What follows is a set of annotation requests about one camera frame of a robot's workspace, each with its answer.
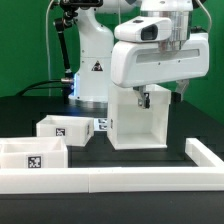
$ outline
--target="white bin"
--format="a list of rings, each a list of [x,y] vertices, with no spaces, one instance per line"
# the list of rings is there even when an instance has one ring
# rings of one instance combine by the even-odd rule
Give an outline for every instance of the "white bin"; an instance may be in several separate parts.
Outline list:
[[[115,149],[165,148],[171,91],[148,85],[150,108],[138,107],[132,88],[111,85],[107,136]]]
[[[38,137],[62,136],[66,145],[85,146],[94,135],[94,119],[47,115],[37,123],[36,130]]]
[[[68,151],[61,137],[0,139],[1,168],[67,168]]]

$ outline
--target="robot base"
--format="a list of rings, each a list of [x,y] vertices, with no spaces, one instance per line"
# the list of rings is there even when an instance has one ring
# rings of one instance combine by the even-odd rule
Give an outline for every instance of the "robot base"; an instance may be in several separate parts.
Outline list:
[[[107,108],[108,102],[107,101],[84,101],[78,100],[73,96],[69,96],[69,104],[78,107],[85,107],[85,108]]]

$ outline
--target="black table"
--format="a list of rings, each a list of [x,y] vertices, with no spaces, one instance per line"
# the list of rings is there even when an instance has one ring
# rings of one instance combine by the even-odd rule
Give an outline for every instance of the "black table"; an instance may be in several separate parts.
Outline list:
[[[0,98],[0,137],[35,136],[47,114],[107,116],[64,105],[60,97]],[[68,147],[70,167],[195,166],[185,141],[196,137],[224,159],[224,126],[187,102],[170,106],[167,149],[115,151],[106,133]],[[0,223],[222,223],[224,192],[0,195]]]

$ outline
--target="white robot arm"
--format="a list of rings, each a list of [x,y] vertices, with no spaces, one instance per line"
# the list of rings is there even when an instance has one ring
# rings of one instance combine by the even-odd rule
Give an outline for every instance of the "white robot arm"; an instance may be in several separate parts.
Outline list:
[[[190,34],[192,11],[189,0],[142,0],[141,16],[115,30],[112,81],[144,97],[145,85],[206,75],[208,34]]]

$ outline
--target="green backdrop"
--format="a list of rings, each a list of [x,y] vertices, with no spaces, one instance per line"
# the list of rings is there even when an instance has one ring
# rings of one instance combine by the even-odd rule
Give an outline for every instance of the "green backdrop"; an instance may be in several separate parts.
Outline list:
[[[14,95],[26,86],[47,80],[45,44],[45,14],[49,0],[0,1],[0,96]],[[185,100],[224,124],[224,1],[208,0],[211,13],[210,70],[206,77],[191,80]],[[136,16],[138,10],[122,16],[122,22]],[[61,52],[53,20],[61,17],[60,8],[50,12],[50,49],[52,78],[64,76]],[[97,15],[111,30],[118,24],[117,15]],[[193,13],[193,25],[207,28],[207,18],[201,9]],[[79,68],[78,30],[66,30],[73,71]],[[174,83],[166,83],[173,89]],[[38,91],[28,94],[47,94]]]

